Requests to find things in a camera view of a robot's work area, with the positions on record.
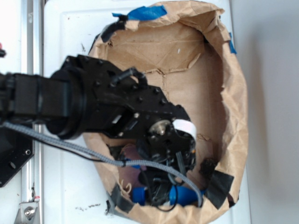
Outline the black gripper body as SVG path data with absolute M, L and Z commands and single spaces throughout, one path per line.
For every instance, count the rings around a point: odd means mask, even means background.
M 137 140 L 136 148 L 143 159 L 186 173 L 196 164 L 196 132 L 188 120 L 161 120 L 149 128 L 145 139 Z

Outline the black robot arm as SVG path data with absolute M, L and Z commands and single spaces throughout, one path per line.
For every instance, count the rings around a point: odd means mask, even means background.
M 0 120 L 38 123 L 63 140 L 82 133 L 135 140 L 146 160 L 188 171 L 195 166 L 195 137 L 176 122 L 189 121 L 146 76 L 109 61 L 69 56 L 51 77 L 0 76 Z

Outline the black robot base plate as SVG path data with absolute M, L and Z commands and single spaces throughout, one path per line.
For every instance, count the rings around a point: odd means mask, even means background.
M 0 186 L 5 187 L 33 155 L 33 141 L 29 137 L 2 127 L 0 129 Z

